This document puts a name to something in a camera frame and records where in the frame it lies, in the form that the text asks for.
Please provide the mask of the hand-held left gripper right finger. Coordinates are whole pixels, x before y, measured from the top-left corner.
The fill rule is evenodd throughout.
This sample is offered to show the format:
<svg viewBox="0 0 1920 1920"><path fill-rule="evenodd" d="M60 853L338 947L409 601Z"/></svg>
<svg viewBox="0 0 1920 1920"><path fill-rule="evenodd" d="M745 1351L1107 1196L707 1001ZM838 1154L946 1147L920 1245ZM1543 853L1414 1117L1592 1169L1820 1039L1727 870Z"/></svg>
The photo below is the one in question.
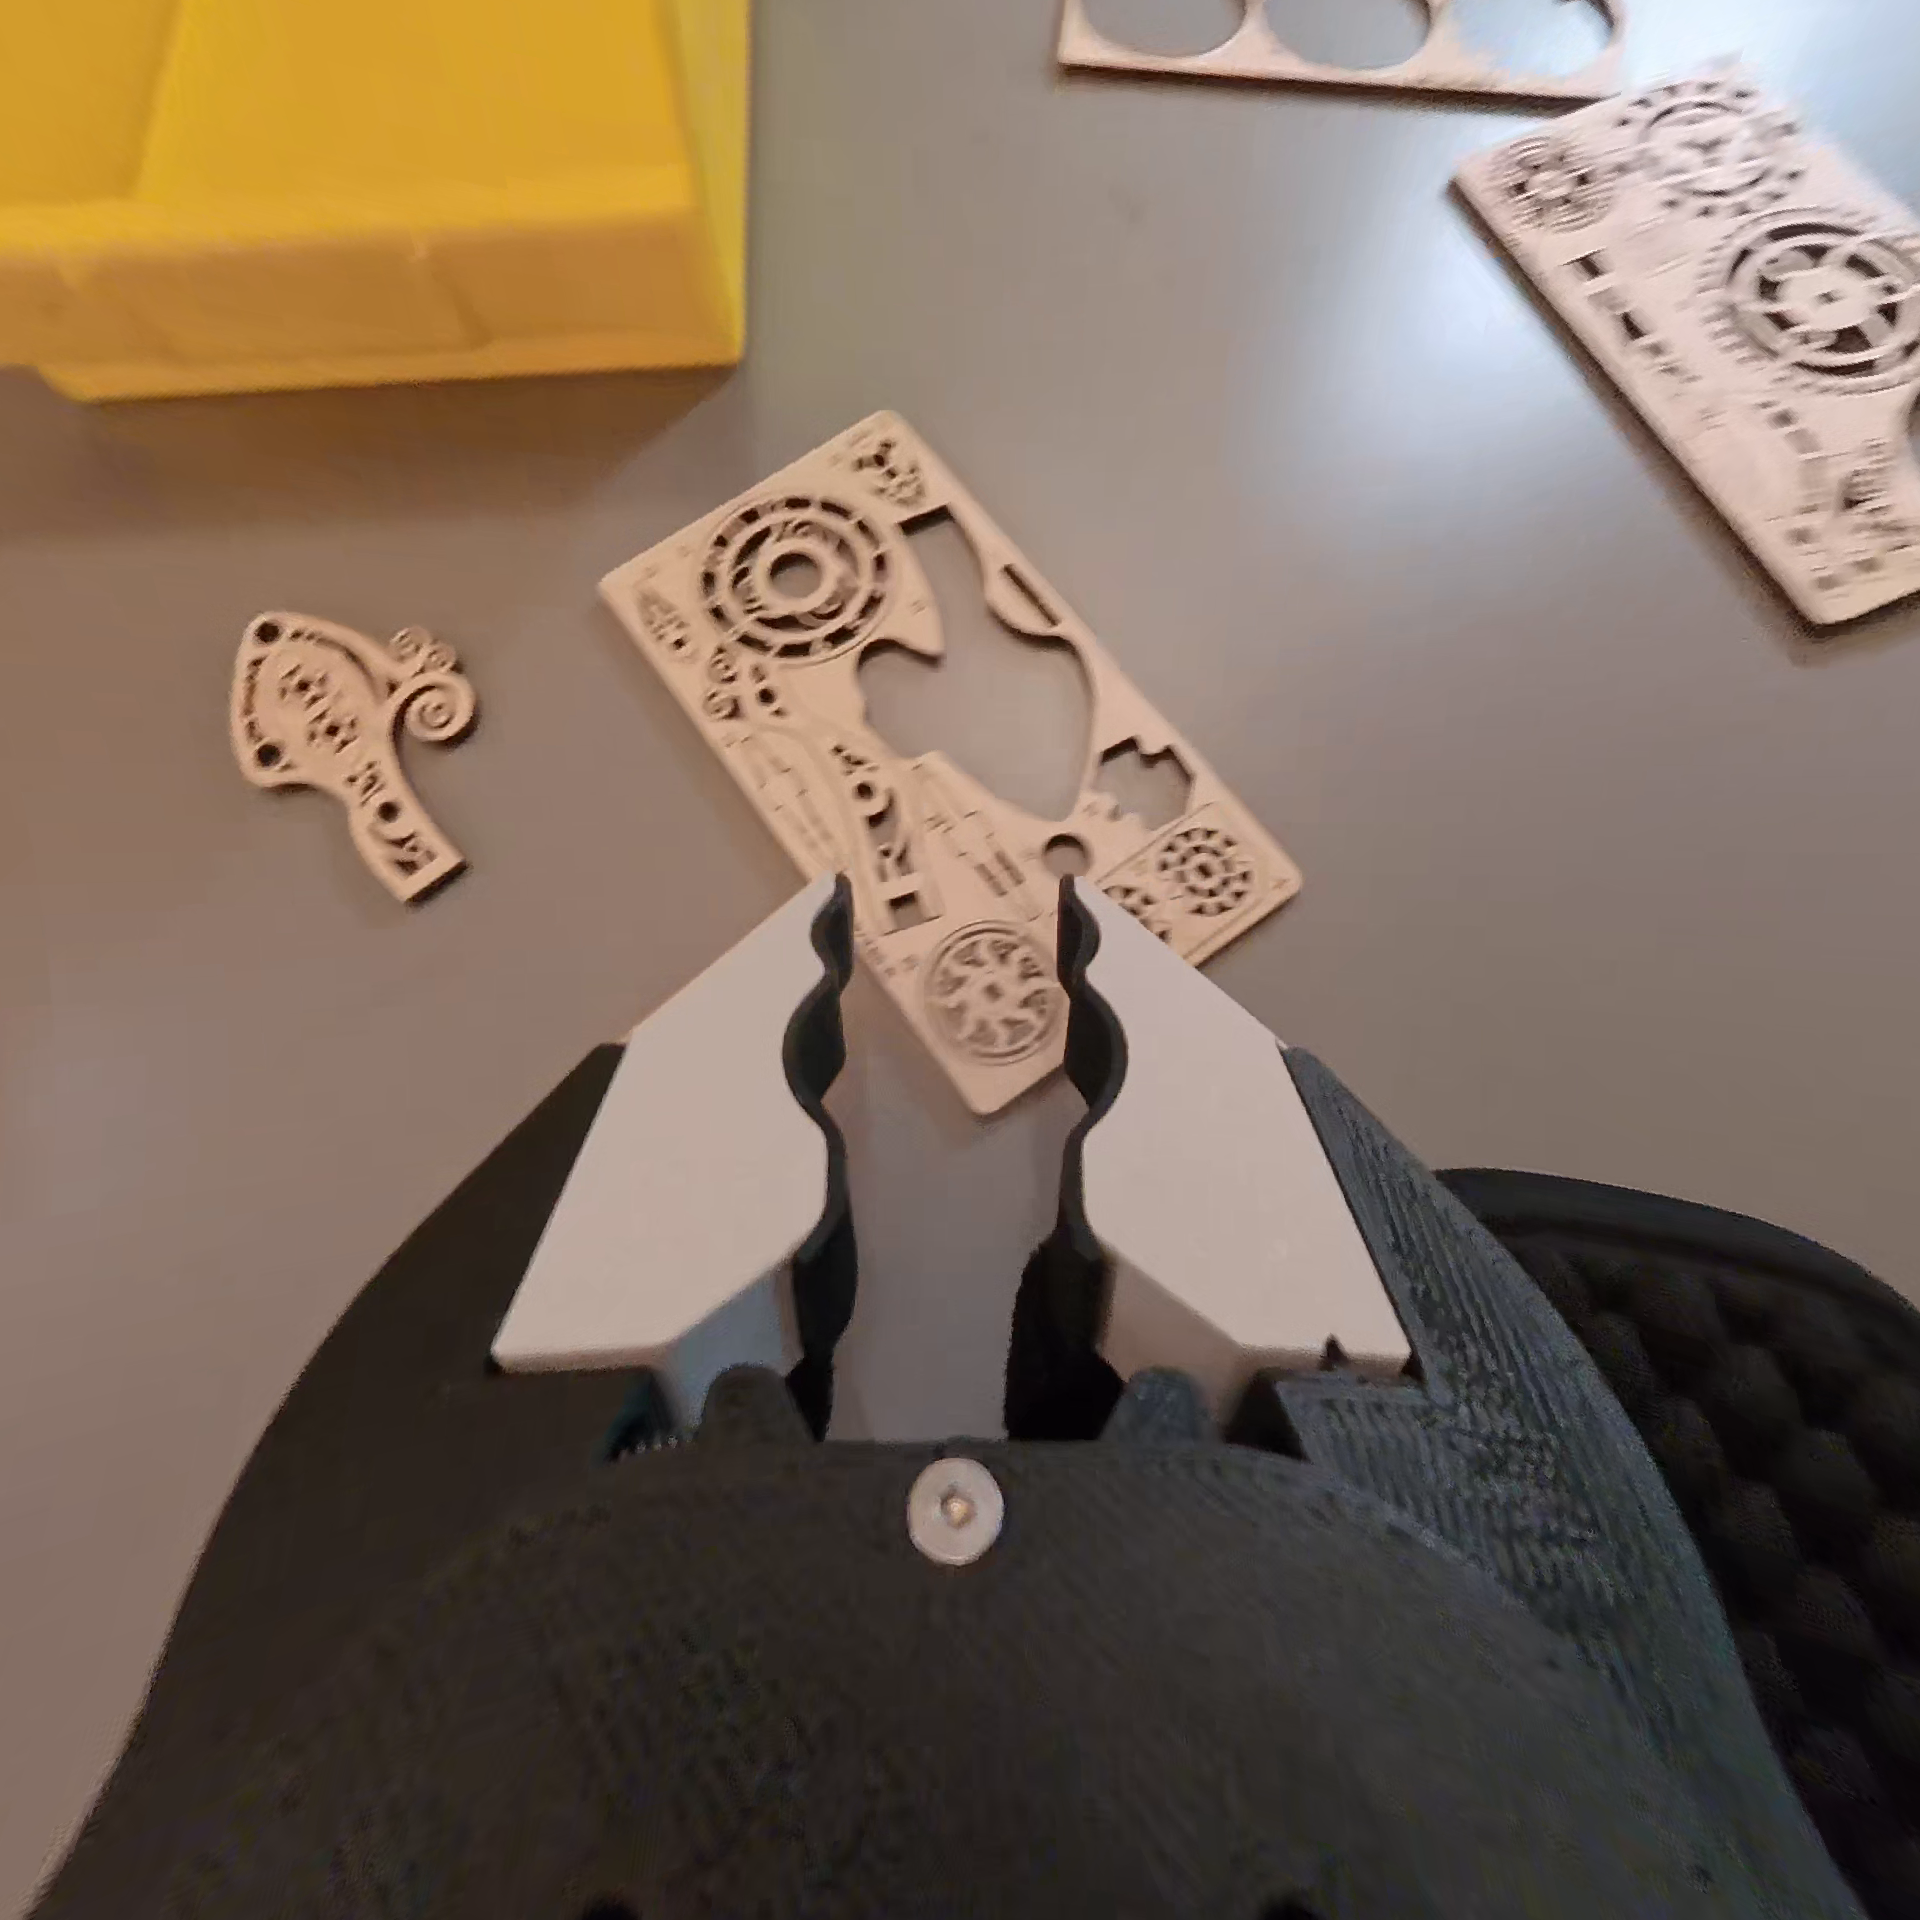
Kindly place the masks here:
<svg viewBox="0 0 1920 1920"><path fill-rule="evenodd" d="M1181 1373L1212 1416L1265 1373L1401 1384L1411 1336L1291 1047L1089 877L1063 883L1058 974L1092 1351L1119 1382Z"/></svg>

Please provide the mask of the wooden sheet with round holes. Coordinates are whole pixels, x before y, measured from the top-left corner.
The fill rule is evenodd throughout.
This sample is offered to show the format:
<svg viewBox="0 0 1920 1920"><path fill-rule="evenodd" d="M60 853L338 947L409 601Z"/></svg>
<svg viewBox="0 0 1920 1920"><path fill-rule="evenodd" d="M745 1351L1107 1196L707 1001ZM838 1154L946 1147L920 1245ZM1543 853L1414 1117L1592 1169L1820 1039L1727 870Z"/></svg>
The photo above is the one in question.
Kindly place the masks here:
<svg viewBox="0 0 1920 1920"><path fill-rule="evenodd" d="M1478 104L1597 104L1619 92L1630 10L1625 4L1592 4L1592 10L1607 37L1592 61L1563 75L1525 71L1477 50L1461 28L1461 4L1422 4L1422 46L1401 61L1371 68L1305 58L1274 28L1266 4L1235 4L1228 37L1197 53L1145 53L1104 34L1089 4L1063 4L1055 61L1063 71L1118 77L1296 86Z"/></svg>

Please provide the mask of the grey desk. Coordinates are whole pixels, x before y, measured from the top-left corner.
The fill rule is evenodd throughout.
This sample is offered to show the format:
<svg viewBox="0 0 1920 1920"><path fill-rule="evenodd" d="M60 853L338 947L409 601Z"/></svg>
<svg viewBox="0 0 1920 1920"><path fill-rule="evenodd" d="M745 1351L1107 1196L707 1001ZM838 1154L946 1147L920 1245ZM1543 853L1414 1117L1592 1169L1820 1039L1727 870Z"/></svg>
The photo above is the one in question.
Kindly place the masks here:
<svg viewBox="0 0 1920 1920"><path fill-rule="evenodd" d="M729 378L4 378L4 1918L353 1295L793 870L598 577L894 409L1304 870L1212 962L1428 1163L1916 1283L1916 603L1814 637L1450 195L1519 121L761 4ZM397 902L228 745L300 609L455 646Z"/></svg>

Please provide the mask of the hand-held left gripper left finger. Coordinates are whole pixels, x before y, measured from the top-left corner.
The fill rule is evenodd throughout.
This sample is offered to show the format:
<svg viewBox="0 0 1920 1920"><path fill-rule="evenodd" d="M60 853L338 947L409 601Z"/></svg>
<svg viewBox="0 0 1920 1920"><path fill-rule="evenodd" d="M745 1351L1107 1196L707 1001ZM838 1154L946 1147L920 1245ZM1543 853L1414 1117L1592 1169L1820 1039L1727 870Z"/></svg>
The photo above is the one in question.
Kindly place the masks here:
<svg viewBox="0 0 1920 1920"><path fill-rule="evenodd" d="M731 1368L790 1379L853 1225L827 1092L853 888L806 883L636 1021L493 1332L504 1373L648 1372L675 1419Z"/></svg>

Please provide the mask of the yellow plastic bin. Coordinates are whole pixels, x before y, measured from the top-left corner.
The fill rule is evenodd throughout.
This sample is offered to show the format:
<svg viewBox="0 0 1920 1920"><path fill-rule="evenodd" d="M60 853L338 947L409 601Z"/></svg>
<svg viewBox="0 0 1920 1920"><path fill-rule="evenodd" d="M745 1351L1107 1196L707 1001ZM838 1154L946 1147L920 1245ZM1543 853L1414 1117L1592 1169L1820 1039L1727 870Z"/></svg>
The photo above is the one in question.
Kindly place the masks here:
<svg viewBox="0 0 1920 1920"><path fill-rule="evenodd" d="M753 4L4 4L4 366L80 400L711 369Z"/></svg>

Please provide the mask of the wooden sheet with large gears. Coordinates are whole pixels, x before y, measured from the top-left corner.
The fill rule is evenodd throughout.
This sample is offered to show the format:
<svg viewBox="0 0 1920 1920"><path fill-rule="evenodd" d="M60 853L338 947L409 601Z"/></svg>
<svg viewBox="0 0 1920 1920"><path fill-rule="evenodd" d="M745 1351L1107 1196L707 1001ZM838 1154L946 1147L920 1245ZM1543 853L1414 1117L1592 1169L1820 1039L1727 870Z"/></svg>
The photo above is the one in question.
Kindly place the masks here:
<svg viewBox="0 0 1920 1920"><path fill-rule="evenodd" d="M1744 61L1581 107L1456 194L1814 627L1916 597L1916 211Z"/></svg>

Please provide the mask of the mushroom-shaped wooden piece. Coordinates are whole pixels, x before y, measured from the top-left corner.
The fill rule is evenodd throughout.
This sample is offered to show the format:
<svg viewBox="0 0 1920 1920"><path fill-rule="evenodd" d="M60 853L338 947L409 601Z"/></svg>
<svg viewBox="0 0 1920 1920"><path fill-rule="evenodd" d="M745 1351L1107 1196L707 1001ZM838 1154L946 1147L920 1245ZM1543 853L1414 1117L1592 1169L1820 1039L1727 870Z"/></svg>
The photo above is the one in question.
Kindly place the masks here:
<svg viewBox="0 0 1920 1920"><path fill-rule="evenodd" d="M228 745L254 789L321 793L401 905L468 872L468 855L417 799L401 745L455 749L476 693L455 646L421 627L390 639L300 609L249 621L228 686Z"/></svg>

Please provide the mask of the black mesh office chair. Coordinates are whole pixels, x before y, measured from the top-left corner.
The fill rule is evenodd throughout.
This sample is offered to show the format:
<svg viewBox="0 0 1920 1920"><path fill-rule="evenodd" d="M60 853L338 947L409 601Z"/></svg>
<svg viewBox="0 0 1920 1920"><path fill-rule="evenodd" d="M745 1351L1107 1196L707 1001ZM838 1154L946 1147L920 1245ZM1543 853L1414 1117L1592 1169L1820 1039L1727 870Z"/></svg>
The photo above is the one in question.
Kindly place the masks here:
<svg viewBox="0 0 1920 1920"><path fill-rule="evenodd" d="M1916 1309L1781 1225L1450 1169L1670 1481L1746 1687L1869 1918L1916 1918Z"/></svg>

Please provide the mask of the wooden sheet with curved cutout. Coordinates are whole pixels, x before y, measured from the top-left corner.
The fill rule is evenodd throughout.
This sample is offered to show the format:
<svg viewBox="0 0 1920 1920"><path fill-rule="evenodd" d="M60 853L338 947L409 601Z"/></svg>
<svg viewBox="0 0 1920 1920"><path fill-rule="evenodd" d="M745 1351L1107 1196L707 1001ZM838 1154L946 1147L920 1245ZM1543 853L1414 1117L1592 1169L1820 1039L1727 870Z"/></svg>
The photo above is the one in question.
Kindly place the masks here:
<svg viewBox="0 0 1920 1920"><path fill-rule="evenodd" d="M911 552L932 521L967 542L996 629L1075 661L1092 739L1063 813L993 796L946 755L886 745L868 716L872 653L946 661ZM796 870L848 877L860 960L976 1117L1063 1067L1049 848L1080 853L1092 884L1190 962L1304 888L1291 853L894 411L611 568L598 591Z"/></svg>

